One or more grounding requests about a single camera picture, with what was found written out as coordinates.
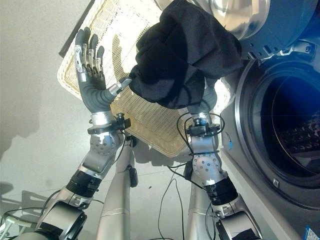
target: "laundry basket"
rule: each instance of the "laundry basket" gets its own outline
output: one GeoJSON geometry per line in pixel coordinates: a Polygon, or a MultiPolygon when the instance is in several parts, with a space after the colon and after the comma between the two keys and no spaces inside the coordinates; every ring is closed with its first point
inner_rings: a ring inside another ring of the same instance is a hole
{"type": "MultiPolygon", "coordinates": [[[[89,27],[99,37],[105,49],[103,71],[106,86],[128,76],[137,64],[136,43],[148,28],[159,22],[161,10],[153,0],[96,0],[81,28],[89,27]]],[[[81,99],[74,66],[73,40],[57,78],[71,94],[81,99]]],[[[129,87],[111,105],[114,114],[122,112],[131,119],[127,131],[168,157],[174,157],[185,147],[178,134],[176,122],[183,110],[173,110],[150,103],[134,94],[129,87]]],[[[179,122],[181,130],[184,119],[179,122]]]]}

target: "washing machine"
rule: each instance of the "washing machine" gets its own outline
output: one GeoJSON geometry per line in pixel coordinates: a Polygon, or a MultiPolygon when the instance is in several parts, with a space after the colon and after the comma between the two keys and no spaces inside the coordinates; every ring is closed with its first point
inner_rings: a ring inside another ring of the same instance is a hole
{"type": "Polygon", "coordinates": [[[206,3],[245,59],[224,79],[224,155],[301,239],[306,226],[320,236],[320,3],[206,3]]]}

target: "black cable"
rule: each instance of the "black cable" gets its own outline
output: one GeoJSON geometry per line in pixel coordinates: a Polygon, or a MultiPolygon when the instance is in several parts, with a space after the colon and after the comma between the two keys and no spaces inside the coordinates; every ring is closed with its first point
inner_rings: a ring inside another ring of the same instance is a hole
{"type": "Polygon", "coordinates": [[[176,168],[182,167],[182,166],[184,166],[184,165],[186,165],[186,164],[187,164],[187,162],[185,162],[185,163],[183,163],[183,164],[180,164],[180,165],[178,165],[178,166],[169,166],[169,167],[172,168],[172,169],[176,169],[176,168]]]}
{"type": "Polygon", "coordinates": [[[215,216],[214,216],[214,210],[211,207],[211,217],[212,217],[212,223],[213,223],[213,240],[216,240],[216,223],[215,223],[215,216]]]}
{"type": "Polygon", "coordinates": [[[208,235],[210,240],[213,240],[211,235],[210,235],[209,229],[208,229],[208,221],[207,221],[208,220],[208,212],[209,212],[210,207],[211,207],[211,202],[210,202],[210,204],[209,204],[209,206],[208,206],[208,208],[206,210],[206,213],[205,213],[204,224],[205,224],[206,234],[208,235]]]}
{"type": "Polygon", "coordinates": [[[188,137],[187,137],[187,129],[186,129],[186,123],[192,118],[189,117],[187,120],[184,121],[184,135],[185,135],[185,139],[186,139],[186,142],[187,142],[187,146],[188,148],[190,149],[190,152],[191,152],[191,155],[193,156],[194,155],[194,151],[192,150],[190,144],[189,144],[189,141],[188,141],[188,137]]]}
{"type": "Polygon", "coordinates": [[[42,209],[42,207],[25,207],[25,208],[19,208],[19,209],[14,209],[14,210],[9,210],[9,211],[6,211],[2,217],[1,217],[1,221],[0,221],[0,226],[2,225],[2,221],[4,219],[4,216],[8,213],[11,213],[11,212],[16,212],[16,211],[22,211],[22,210],[27,210],[27,209],[42,209]]]}
{"type": "Polygon", "coordinates": [[[116,161],[118,161],[118,159],[120,158],[120,155],[122,154],[122,151],[123,151],[123,149],[124,149],[124,147],[125,147],[125,143],[126,143],[126,134],[125,134],[125,132],[124,132],[124,131],[121,131],[121,133],[122,133],[122,134],[123,134],[123,136],[124,136],[123,144],[122,144],[122,148],[121,148],[121,150],[120,150],[120,152],[119,152],[118,157],[116,158],[116,160],[114,161],[114,163],[113,163],[113,164],[115,164],[115,163],[116,163],[116,161]]]}
{"type": "Polygon", "coordinates": [[[92,201],[95,201],[95,202],[98,202],[98,203],[101,203],[101,204],[105,204],[103,201],[100,201],[100,200],[97,200],[97,199],[92,199],[92,201]]]}
{"type": "Polygon", "coordinates": [[[209,114],[219,117],[221,119],[221,121],[222,121],[222,127],[221,127],[220,131],[217,131],[216,133],[214,133],[213,136],[222,133],[222,131],[225,129],[225,126],[226,126],[226,122],[225,122],[224,118],[221,115],[218,115],[218,114],[215,114],[215,113],[209,113],[209,114]]]}
{"type": "Polygon", "coordinates": [[[159,216],[158,216],[158,230],[159,230],[159,233],[160,233],[160,235],[161,235],[162,238],[159,238],[159,239],[163,239],[163,240],[166,239],[166,238],[162,235],[162,233],[161,233],[161,231],[160,231],[160,224],[159,224],[159,223],[160,223],[160,215],[161,215],[161,209],[162,209],[162,203],[163,203],[164,197],[165,197],[165,195],[166,195],[166,193],[167,193],[170,185],[172,184],[172,182],[175,181],[175,188],[176,188],[176,191],[177,191],[177,193],[178,193],[179,200],[180,200],[180,206],[181,206],[182,239],[185,240],[184,209],[183,209],[183,206],[182,206],[182,200],[181,200],[180,192],[179,192],[179,189],[178,189],[177,180],[176,180],[175,178],[172,178],[172,177],[171,177],[171,180],[170,180],[168,186],[166,187],[166,190],[165,190],[165,192],[164,192],[164,194],[163,194],[163,196],[162,196],[161,203],[160,203],[160,210],[159,210],[159,216]]]}
{"type": "Polygon", "coordinates": [[[194,151],[193,151],[192,148],[190,147],[189,142],[188,142],[188,139],[185,139],[185,138],[184,138],[184,136],[182,135],[182,133],[181,133],[181,131],[180,131],[180,129],[179,129],[179,120],[180,120],[183,116],[185,116],[185,115],[187,115],[187,114],[189,114],[189,112],[186,112],[186,113],[182,114],[181,116],[179,116],[179,118],[178,118],[177,121],[176,121],[176,129],[178,130],[178,133],[179,133],[180,137],[182,138],[182,140],[183,140],[183,141],[185,142],[185,144],[188,146],[191,154],[193,154],[194,151]]]}
{"type": "Polygon", "coordinates": [[[176,172],[176,171],[173,171],[170,166],[166,166],[166,167],[167,167],[171,172],[173,172],[174,174],[177,174],[178,176],[180,176],[180,177],[184,178],[185,180],[189,181],[190,183],[193,183],[193,184],[196,185],[198,188],[201,188],[201,189],[205,190],[202,186],[198,185],[198,184],[195,183],[194,181],[188,180],[188,179],[185,178],[185,176],[181,175],[180,173],[178,173],[178,172],[176,172]]]}
{"type": "Polygon", "coordinates": [[[172,238],[169,238],[169,237],[165,237],[165,238],[163,238],[163,237],[158,237],[158,238],[152,238],[152,239],[148,239],[148,240],[161,240],[161,239],[168,239],[168,240],[173,240],[172,238]]]}
{"type": "Polygon", "coordinates": [[[41,209],[40,217],[44,214],[44,211],[45,211],[46,206],[47,206],[48,202],[50,201],[50,199],[52,199],[53,196],[56,195],[56,194],[59,193],[59,192],[60,192],[60,190],[55,191],[54,193],[52,193],[52,194],[45,200],[45,202],[44,202],[44,204],[43,204],[43,207],[42,207],[42,209],[41,209]]]}

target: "black garment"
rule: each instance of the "black garment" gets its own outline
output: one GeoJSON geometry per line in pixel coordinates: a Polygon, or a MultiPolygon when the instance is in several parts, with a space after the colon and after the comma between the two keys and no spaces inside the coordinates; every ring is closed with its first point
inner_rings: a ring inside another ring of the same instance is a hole
{"type": "Polygon", "coordinates": [[[212,84],[242,66],[238,40],[186,0],[174,0],[136,46],[131,90],[170,109],[199,105],[205,77],[212,84]]]}

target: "black rubber sleeve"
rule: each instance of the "black rubber sleeve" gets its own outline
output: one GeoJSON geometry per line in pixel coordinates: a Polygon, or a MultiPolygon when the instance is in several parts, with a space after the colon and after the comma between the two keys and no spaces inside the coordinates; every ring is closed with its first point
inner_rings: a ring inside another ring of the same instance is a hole
{"type": "Polygon", "coordinates": [[[102,180],[100,178],[96,178],[83,171],[77,170],[66,188],[75,194],[91,198],[97,191],[101,181],[102,180]]]}
{"type": "Polygon", "coordinates": [[[99,90],[90,82],[79,82],[79,89],[84,105],[91,113],[110,111],[110,104],[115,99],[108,90],[99,90]]]}
{"type": "Polygon", "coordinates": [[[229,177],[204,187],[213,205],[226,204],[238,197],[237,190],[229,177]]]}

